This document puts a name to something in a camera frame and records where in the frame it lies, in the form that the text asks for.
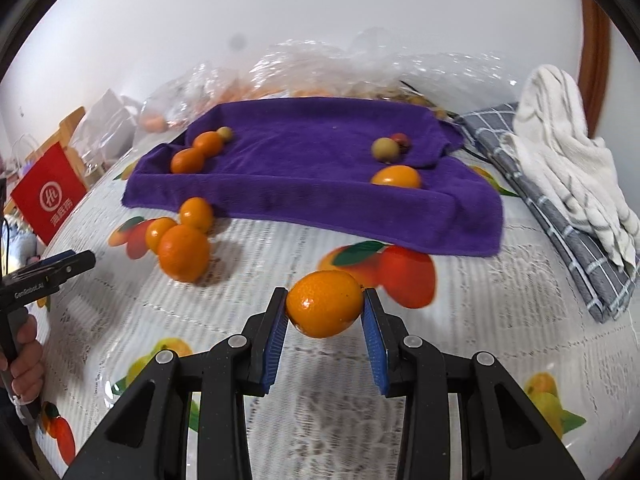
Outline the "person's left hand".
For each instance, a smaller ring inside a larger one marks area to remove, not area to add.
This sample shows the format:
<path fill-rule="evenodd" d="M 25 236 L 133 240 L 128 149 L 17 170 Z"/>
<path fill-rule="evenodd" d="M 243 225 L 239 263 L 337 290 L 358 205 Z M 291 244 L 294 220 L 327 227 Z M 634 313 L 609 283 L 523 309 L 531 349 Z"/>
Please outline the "person's left hand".
<path fill-rule="evenodd" d="M 17 333 L 17 341 L 22 346 L 18 357 L 9 365 L 4 354 L 1 355 L 1 370 L 10 373 L 11 388 L 25 403 L 36 400 L 44 383 L 43 348 L 36 336 L 37 321 L 30 314 Z"/>

